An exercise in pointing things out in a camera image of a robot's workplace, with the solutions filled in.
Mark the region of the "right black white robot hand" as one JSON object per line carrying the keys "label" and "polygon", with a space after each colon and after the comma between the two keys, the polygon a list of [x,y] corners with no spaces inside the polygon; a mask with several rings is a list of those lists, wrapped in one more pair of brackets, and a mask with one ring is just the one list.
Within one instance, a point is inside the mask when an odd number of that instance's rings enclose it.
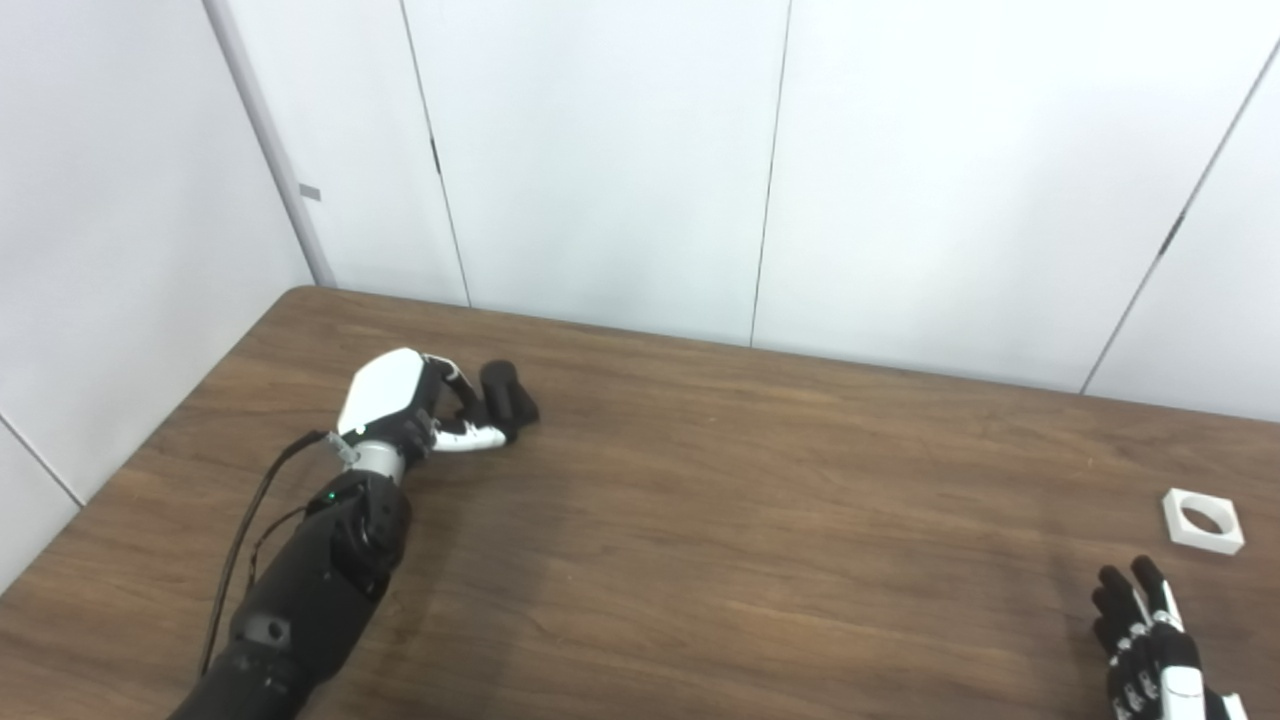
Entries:
{"label": "right black white robot hand", "polygon": [[1160,568],[1142,555],[1130,570],[1101,568],[1091,596],[1111,717],[1247,719],[1240,696],[1207,684],[1199,648]]}

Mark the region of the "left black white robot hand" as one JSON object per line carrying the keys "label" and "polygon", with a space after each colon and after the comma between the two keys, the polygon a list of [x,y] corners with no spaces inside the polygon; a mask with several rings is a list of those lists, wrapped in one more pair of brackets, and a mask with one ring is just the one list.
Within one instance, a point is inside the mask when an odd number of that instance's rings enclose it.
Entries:
{"label": "left black white robot hand", "polygon": [[355,373],[333,442],[348,468],[399,477],[431,454],[512,445],[539,419],[513,363],[485,364],[474,386],[448,357],[397,348]]}

